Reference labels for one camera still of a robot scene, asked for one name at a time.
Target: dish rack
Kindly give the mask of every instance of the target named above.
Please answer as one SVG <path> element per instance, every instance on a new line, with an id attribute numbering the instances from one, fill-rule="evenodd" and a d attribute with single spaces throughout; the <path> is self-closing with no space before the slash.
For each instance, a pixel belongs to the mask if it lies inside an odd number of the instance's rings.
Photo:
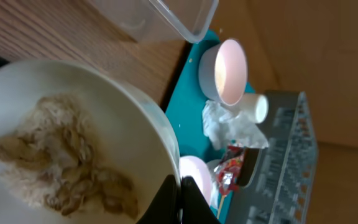
<path id="1" fill-rule="evenodd" d="M 318 147 L 304 92 L 267 91 L 269 112 L 252 183 L 234 192 L 226 224 L 305 223 Z"/>

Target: wooden table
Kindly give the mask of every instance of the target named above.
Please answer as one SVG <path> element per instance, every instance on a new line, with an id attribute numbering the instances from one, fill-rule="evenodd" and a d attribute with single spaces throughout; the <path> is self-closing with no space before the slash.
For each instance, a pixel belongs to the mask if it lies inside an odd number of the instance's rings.
<path id="1" fill-rule="evenodd" d="M 138 44 L 85 0 L 0 0 L 0 56 L 75 60 L 163 103 L 185 41 Z"/>

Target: wall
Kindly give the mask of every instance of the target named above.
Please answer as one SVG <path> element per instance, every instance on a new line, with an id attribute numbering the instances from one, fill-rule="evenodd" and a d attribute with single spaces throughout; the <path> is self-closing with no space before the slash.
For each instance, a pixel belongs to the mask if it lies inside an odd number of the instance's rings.
<path id="1" fill-rule="evenodd" d="M 247 0 L 247 8 L 278 85 L 306 91 L 318 139 L 358 147 L 358 1 Z"/>

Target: clear plastic lid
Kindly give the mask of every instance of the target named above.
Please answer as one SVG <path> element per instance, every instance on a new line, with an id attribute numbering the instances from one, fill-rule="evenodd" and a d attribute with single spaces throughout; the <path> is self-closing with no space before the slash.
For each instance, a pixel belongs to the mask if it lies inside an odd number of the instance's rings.
<path id="1" fill-rule="evenodd" d="M 218 0 L 149 0 L 189 42 L 201 41 L 212 21 Z"/>
<path id="2" fill-rule="evenodd" d="M 137 41 L 201 41 L 218 0 L 88 0 Z"/>

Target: teal tray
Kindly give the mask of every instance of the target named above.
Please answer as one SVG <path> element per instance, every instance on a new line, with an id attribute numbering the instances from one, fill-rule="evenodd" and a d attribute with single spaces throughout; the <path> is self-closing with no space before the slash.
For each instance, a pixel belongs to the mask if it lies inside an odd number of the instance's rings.
<path id="1" fill-rule="evenodd" d="M 215 151 L 209 139 L 203 134 L 201 114 L 207 97 L 204 96 L 198 83 L 198 64 L 204 52 L 219 43 L 218 36 L 209 30 L 204 40 L 192 46 L 165 112 L 178 139 L 180 155 L 196 156 L 205 162 L 221 159 L 224 151 Z M 249 84 L 246 92 L 254 92 Z M 232 194 L 229 194 L 224 199 L 219 216 L 221 223 L 226 220 L 231 197 Z"/>

